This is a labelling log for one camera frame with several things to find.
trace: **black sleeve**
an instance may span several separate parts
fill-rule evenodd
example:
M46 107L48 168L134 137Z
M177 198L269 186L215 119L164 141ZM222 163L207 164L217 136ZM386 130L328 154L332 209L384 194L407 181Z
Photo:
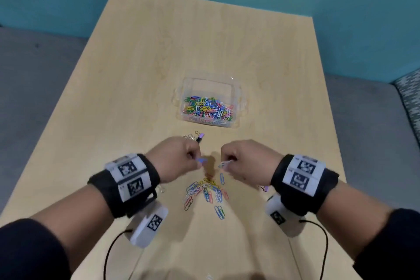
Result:
M55 279L71 277L64 248L42 224L20 219L0 228L1 279Z
M420 214L397 209L357 256L354 270L364 280L417 279L420 269Z

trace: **plastic box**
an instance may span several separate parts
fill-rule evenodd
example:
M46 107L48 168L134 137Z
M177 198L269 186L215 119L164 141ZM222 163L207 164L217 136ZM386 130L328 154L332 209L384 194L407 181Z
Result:
M201 71L189 71L186 73L184 81L178 89L178 95L181 102L178 113L181 119L189 122L223 126L226 128L237 124L239 112L242 109L241 102L244 101L241 96L239 82L236 79L226 75ZM222 106L224 105L231 108L231 118L219 119L217 118L218 114L216 114L216 118L206 117L204 116L204 113L201 113L202 116L189 114L191 111L186 111L185 109L190 106L190 102L185 101L185 99L192 96L214 98L218 100L223 103L220 103Z

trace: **person's right hand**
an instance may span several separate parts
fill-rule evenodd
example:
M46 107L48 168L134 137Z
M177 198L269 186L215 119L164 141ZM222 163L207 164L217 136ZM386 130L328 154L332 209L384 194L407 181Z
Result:
M222 146L222 161L233 159L223 169L250 185L270 186L283 155L254 140L236 140Z

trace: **clear plastic container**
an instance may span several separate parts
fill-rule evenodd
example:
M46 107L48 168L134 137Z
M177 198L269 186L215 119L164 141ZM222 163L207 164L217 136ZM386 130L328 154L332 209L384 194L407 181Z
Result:
M245 102L236 79L202 71L185 74L178 96L181 119L226 128L238 125Z

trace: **person's left hand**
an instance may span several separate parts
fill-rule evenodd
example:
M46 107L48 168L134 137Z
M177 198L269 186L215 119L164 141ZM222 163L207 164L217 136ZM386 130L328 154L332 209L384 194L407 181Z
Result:
M145 156L157 170L160 182L172 182L187 172L201 168L200 145L182 136L169 137L148 151Z

